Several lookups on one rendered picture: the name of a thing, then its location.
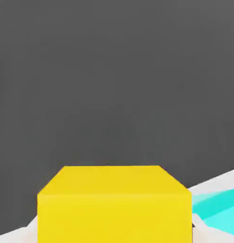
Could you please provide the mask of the large cyan box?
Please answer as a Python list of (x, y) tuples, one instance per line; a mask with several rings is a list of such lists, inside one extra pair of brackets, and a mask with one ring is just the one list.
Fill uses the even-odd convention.
[(192, 213), (207, 226), (234, 235), (234, 189), (193, 196)]

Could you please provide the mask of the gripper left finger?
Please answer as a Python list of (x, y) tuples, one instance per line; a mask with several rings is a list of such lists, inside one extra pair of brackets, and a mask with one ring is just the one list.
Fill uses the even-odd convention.
[(37, 243), (37, 216), (28, 226), (0, 235), (0, 243)]

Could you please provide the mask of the small yellow cube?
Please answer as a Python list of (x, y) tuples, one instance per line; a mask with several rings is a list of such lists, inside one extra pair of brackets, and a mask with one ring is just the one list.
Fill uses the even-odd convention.
[(37, 243), (192, 243), (192, 195), (160, 166), (68, 166), (38, 193), (37, 226)]

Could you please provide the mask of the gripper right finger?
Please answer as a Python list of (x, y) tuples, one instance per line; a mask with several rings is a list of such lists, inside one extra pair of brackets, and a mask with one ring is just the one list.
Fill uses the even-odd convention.
[(197, 214), (192, 214), (192, 243), (234, 243), (234, 235), (207, 226)]

